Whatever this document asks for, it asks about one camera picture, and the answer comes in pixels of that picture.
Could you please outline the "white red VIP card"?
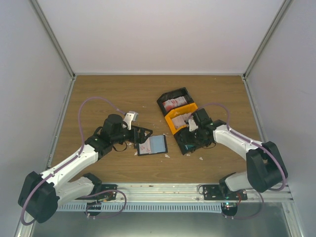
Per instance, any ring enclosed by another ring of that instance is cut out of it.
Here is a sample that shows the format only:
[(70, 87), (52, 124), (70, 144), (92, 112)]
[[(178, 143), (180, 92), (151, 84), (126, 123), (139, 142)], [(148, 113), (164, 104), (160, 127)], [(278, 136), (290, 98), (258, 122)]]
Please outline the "white red VIP card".
[(138, 149), (139, 149), (138, 151), (139, 155), (150, 154), (151, 153), (150, 139), (148, 138), (145, 143), (139, 144)]

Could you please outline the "black leather card holder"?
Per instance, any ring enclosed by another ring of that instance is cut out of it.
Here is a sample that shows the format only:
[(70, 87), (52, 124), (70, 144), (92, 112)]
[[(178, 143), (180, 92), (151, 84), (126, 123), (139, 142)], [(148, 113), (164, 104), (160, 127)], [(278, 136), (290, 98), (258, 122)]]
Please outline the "black leather card holder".
[[(150, 145), (151, 145), (151, 153), (147, 155), (168, 153), (167, 140), (166, 140), (165, 135), (150, 136), (149, 139), (150, 139)], [(144, 155), (139, 155), (138, 151), (139, 149), (137, 148), (137, 156), (144, 156)]]

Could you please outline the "red white cards stack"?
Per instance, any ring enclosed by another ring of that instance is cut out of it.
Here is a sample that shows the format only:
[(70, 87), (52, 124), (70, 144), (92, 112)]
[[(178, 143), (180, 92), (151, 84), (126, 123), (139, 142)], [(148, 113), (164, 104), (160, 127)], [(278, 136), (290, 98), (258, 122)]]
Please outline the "red white cards stack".
[(186, 104), (187, 104), (187, 100), (185, 99), (184, 96), (173, 98), (173, 99), (168, 99), (162, 103), (162, 105), (164, 106), (164, 108), (167, 112), (173, 108), (183, 106)]

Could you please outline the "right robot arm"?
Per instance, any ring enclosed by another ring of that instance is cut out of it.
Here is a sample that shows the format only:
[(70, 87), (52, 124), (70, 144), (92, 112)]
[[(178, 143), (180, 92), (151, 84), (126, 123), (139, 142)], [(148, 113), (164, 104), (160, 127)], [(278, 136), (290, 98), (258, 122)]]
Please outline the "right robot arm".
[(232, 129), (227, 122), (213, 121), (205, 109), (199, 109), (184, 119), (189, 126), (186, 141), (199, 147), (221, 144), (246, 161), (246, 171), (229, 174), (219, 181), (219, 196), (230, 200), (237, 191), (254, 189), (279, 192), (286, 186), (288, 177), (284, 162), (275, 143), (260, 142)]

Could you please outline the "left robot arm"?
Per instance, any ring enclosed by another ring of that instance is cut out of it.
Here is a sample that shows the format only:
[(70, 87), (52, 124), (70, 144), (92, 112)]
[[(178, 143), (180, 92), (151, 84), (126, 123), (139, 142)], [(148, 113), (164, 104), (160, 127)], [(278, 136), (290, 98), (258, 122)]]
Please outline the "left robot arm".
[(58, 207), (70, 201), (99, 198), (102, 188), (95, 176), (87, 174), (76, 181), (70, 180), (114, 150), (116, 144), (130, 142), (137, 146), (145, 143), (153, 131), (132, 125), (137, 115), (136, 112), (128, 112), (123, 118), (117, 114), (108, 115), (103, 126), (83, 140), (81, 147), (68, 158), (42, 173), (29, 173), (18, 199), (22, 207), (21, 223), (25, 226), (43, 223)]

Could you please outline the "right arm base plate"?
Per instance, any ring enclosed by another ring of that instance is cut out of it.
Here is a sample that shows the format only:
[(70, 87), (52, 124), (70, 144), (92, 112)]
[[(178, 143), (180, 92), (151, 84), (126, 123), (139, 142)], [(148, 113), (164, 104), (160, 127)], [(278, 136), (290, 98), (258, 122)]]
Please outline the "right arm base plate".
[(247, 200), (245, 190), (230, 191), (226, 185), (204, 184), (201, 186), (201, 193), (204, 200), (239, 201)]

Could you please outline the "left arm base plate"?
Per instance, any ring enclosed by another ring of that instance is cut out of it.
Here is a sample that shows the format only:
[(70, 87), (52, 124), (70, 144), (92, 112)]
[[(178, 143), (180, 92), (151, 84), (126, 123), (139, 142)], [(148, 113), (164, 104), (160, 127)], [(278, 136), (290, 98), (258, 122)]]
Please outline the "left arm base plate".
[(88, 195), (94, 195), (94, 194), (98, 194), (102, 191), (108, 191), (111, 190), (110, 192), (106, 192), (106, 193), (102, 193), (99, 194), (97, 196), (93, 196), (93, 197), (79, 197), (78, 200), (95, 200), (97, 202), (101, 202), (101, 201), (108, 201), (108, 200), (115, 200), (116, 199), (116, 189), (117, 189), (117, 185), (116, 184), (99, 184), (99, 185), (95, 185), (95, 187), (92, 189), (91, 193), (89, 193)]

